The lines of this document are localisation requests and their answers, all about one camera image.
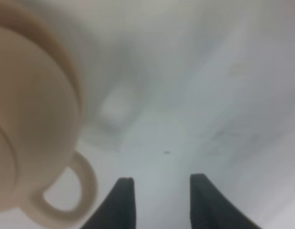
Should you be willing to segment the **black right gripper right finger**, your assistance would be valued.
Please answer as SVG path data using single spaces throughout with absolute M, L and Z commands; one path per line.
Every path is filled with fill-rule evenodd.
M 190 176 L 190 222 L 193 229 L 258 229 L 204 174 Z

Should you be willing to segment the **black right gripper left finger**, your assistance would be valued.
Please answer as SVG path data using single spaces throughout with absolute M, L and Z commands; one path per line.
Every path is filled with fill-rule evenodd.
M 102 204 L 82 227 L 84 229 L 136 228 L 134 179 L 119 178 Z

